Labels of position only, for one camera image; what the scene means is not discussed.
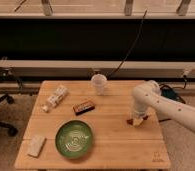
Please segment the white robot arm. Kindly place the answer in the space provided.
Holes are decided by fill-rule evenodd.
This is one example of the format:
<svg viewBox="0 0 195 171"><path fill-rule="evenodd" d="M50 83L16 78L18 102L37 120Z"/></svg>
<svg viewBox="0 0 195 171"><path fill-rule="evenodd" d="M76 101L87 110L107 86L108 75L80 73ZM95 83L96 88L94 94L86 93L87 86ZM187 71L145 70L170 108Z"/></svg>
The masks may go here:
<svg viewBox="0 0 195 171"><path fill-rule="evenodd" d="M133 88L132 98L134 119L143 119L147 109L152 107L195 133L195 107L163 97L157 82L150 80L138 84Z"/></svg>

